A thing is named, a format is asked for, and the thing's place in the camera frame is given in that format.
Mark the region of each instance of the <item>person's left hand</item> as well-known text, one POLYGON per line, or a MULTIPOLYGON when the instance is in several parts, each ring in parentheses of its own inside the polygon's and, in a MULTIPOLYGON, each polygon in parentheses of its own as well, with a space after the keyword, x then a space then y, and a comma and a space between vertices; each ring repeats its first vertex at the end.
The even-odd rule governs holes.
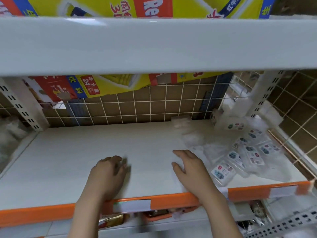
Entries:
POLYGON ((120 156, 99 160, 89 174, 81 197, 93 197, 100 202, 113 199, 120 191, 125 175, 126 164, 120 156))

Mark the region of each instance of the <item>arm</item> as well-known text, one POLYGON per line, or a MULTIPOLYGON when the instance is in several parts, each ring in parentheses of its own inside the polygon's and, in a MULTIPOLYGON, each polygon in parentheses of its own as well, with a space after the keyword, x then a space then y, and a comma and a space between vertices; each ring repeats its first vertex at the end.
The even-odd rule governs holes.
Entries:
POLYGON ((100 160, 89 174, 87 183, 75 205, 68 238, 97 238, 100 209, 105 200, 113 199, 122 187, 126 165, 119 156, 100 160))
POLYGON ((218 191, 204 163, 189 150, 174 150, 184 163, 184 172, 172 162, 174 172, 184 187, 193 193, 204 206, 214 238, 242 238, 229 210, 226 198, 218 191))

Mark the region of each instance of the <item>forearm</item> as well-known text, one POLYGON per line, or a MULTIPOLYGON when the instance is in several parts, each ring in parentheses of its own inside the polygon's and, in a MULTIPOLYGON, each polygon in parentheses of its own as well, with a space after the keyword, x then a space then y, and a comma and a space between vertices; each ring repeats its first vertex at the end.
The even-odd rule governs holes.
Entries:
POLYGON ((214 238, 242 238, 231 214, 226 198, 218 190, 208 191, 208 195, 202 204, 208 214, 214 238))
POLYGON ((102 202, 95 198, 79 198, 75 206, 68 238, 97 238, 102 202))

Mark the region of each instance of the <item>perforated metal bracket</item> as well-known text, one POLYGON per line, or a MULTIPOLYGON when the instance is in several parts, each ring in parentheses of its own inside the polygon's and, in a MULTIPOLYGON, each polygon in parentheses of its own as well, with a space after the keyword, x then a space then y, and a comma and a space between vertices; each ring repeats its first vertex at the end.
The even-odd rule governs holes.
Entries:
POLYGON ((0 91, 35 131, 49 127, 42 107, 19 77, 0 77, 0 91))
POLYGON ((271 238, 287 234, 291 231, 302 229, 306 226, 317 224, 317 205, 302 212, 296 213, 283 220, 276 221, 251 233, 244 235, 245 238, 271 238))
POLYGON ((284 72, 285 71, 283 70, 265 71, 259 76, 256 85, 250 93, 250 98, 253 100, 253 105, 249 109, 247 116, 255 117, 258 114, 263 103, 270 96, 284 72))

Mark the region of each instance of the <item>hand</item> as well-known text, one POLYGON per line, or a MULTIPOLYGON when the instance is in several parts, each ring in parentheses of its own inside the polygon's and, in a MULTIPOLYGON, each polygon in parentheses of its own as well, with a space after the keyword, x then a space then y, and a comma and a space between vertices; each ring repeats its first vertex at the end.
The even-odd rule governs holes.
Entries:
POLYGON ((180 166, 172 162, 173 170, 184 187, 193 193, 203 204, 210 199, 211 193, 218 193, 204 163, 189 150, 173 150, 184 163, 184 172, 180 166))
POLYGON ((81 197, 93 197, 98 201, 113 199, 120 191, 125 175, 126 164, 121 164, 120 156, 99 160, 89 174, 81 197))

